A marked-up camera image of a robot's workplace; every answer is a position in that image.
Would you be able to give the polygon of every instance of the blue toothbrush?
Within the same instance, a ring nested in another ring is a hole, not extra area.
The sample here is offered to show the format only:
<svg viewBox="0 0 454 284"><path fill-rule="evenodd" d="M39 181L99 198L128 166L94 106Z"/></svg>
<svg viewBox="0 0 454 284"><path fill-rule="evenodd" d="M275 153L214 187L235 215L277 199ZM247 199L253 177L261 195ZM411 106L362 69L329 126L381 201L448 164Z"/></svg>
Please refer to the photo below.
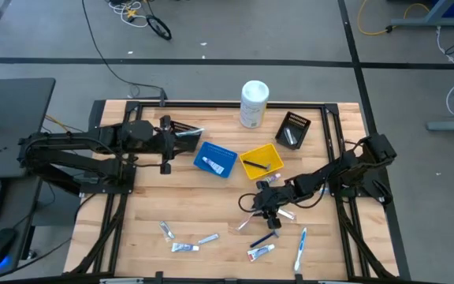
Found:
<svg viewBox="0 0 454 284"><path fill-rule="evenodd" d="M293 265L293 270L295 273L300 273L300 257L303 255L304 243L306 242L307 228L304 227L303 233L300 236L299 251L297 252L296 263Z"/></svg>

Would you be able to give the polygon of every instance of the gray floor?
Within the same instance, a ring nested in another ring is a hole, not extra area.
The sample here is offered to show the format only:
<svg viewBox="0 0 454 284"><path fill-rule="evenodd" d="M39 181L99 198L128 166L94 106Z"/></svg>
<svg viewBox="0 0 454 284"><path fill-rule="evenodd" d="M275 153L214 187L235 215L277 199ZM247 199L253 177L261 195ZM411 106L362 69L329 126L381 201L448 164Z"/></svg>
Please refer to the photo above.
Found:
<svg viewBox="0 0 454 284"><path fill-rule="evenodd" d="M347 0L362 62L446 63L433 28L398 28L364 36L356 29L360 0ZM383 29L402 17L408 2L368 2L363 28ZM173 41L149 28L122 24L104 1L86 0L87 11L107 58L221 58L351 60L336 1L158 0L154 11L172 28ZM421 16L420 8L411 17ZM454 43L454 29L442 45ZM73 0L12 0L0 22L0 57L97 58L81 4ZM239 99L247 80L265 81L273 100L360 102L353 69L291 66L116 65L127 80L158 84L173 99ZM454 133L428 133L426 121L449 120L445 95L454 70L363 70L375 122L399 157L389 168L407 261L414 280L454 283ZM126 98L127 84L103 65L0 64L0 78L54 77L48 114L87 128L95 99ZM153 95L142 90L143 96ZM53 125L46 127L59 131ZM43 190L42 200L50 193ZM67 206L77 202L61 196ZM71 235L73 225L40 227L32 247L45 252ZM58 275L64 247L10 278Z"/></svg>

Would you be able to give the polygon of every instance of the white container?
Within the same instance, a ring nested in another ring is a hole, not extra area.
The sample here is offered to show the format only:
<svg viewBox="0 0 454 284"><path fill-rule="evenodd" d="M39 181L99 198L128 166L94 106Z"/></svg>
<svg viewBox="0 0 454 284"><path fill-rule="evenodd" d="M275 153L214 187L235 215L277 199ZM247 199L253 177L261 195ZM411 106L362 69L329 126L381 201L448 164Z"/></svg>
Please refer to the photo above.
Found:
<svg viewBox="0 0 454 284"><path fill-rule="evenodd" d="M244 127L257 128L262 124L269 88L259 80L248 81L241 91L240 121Z"/></svg>

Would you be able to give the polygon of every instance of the label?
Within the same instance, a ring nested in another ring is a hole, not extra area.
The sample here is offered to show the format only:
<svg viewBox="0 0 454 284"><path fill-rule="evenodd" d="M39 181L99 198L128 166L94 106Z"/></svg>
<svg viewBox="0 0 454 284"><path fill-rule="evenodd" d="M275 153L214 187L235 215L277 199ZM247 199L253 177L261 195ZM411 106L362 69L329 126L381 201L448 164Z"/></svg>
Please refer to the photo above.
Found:
<svg viewBox="0 0 454 284"><path fill-rule="evenodd" d="M266 103L251 103L241 98L241 124L248 128L259 127L262 124Z"/></svg>

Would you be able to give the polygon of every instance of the metal leg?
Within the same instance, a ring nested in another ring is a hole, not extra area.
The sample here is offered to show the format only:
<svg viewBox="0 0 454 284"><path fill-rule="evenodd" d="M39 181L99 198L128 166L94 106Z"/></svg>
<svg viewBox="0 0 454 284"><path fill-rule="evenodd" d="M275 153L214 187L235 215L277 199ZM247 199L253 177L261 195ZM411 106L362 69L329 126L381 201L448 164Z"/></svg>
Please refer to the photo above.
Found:
<svg viewBox="0 0 454 284"><path fill-rule="evenodd" d="M454 26L454 18L442 17L453 3L454 0L439 0L423 18L392 19L391 23L397 26Z"/></svg>
<svg viewBox="0 0 454 284"><path fill-rule="evenodd" d="M426 123L429 131L454 131L454 121L431 121Z"/></svg>
<svg viewBox="0 0 454 284"><path fill-rule="evenodd" d="M34 226L30 226L29 227L28 236L25 238L24 250L22 251L22 255L20 256L21 260L28 260L30 255L32 255L32 254L35 255L35 252L33 252L30 249L31 248L32 237L35 234L35 228L36 227L34 227Z"/></svg>

